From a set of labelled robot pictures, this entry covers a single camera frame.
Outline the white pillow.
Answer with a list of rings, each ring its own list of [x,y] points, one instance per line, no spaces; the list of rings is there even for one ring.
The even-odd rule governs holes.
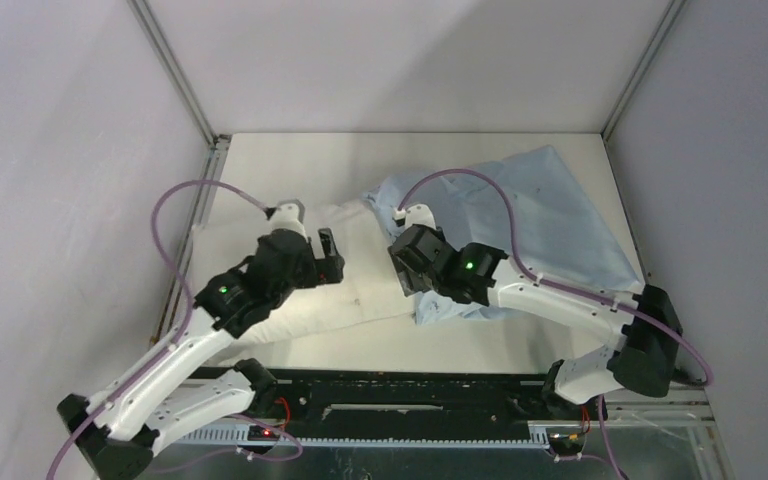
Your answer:
[[[338,284],[298,290],[269,318],[252,327],[217,356],[239,356],[246,349],[294,340],[365,323],[415,315],[387,252],[389,241],[363,200],[308,209],[304,226],[311,235],[332,230],[344,258],[344,278]],[[194,292],[212,277],[242,262],[255,251],[257,238],[268,232],[263,216],[244,215],[224,223],[194,229],[188,280]]]

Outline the light blue pillowcase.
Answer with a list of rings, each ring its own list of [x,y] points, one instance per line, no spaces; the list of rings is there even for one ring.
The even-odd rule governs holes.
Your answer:
[[[551,146],[432,177],[398,173],[363,195],[389,239],[400,204],[427,205],[456,249],[470,242],[517,252],[565,284],[638,292],[643,283],[595,205]]]

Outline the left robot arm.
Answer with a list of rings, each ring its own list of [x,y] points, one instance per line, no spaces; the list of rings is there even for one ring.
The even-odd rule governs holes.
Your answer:
[[[328,228],[310,239],[275,228],[255,252],[212,277],[193,310],[130,370],[91,397],[57,406],[71,441],[101,479],[135,479],[168,445],[223,416],[264,416],[276,403],[275,377],[254,359],[175,401],[169,395],[208,359],[265,321],[296,290],[338,284],[344,258]]]

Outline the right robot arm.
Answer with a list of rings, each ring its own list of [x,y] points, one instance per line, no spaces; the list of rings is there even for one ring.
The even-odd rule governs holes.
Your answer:
[[[443,233],[412,225],[388,249],[406,294],[433,291],[457,303],[512,309],[591,335],[600,347],[559,360],[541,392],[545,411],[566,418],[620,389],[663,398],[670,389],[680,324],[665,291],[647,286],[635,307],[603,295],[569,294],[516,269],[504,251],[479,243],[455,249]]]

